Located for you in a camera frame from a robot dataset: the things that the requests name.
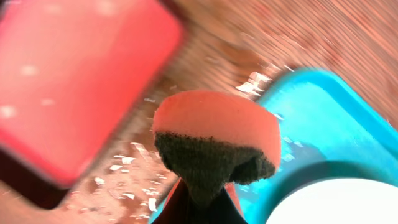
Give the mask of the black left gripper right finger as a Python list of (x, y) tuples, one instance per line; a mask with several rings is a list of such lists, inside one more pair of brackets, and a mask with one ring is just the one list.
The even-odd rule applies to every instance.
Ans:
[(226, 184), (214, 200), (214, 223), (247, 224), (233, 184)]

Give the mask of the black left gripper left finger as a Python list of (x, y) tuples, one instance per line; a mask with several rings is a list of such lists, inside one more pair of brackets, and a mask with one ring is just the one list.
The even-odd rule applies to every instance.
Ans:
[(152, 224), (192, 224), (192, 200), (186, 183), (179, 179)]

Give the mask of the orange green sponge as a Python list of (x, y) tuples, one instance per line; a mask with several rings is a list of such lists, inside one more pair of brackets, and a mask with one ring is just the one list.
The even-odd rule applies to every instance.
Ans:
[(155, 111), (152, 130), (164, 165), (201, 207), (225, 184), (267, 179), (280, 164), (278, 119), (242, 96), (212, 90), (169, 96)]

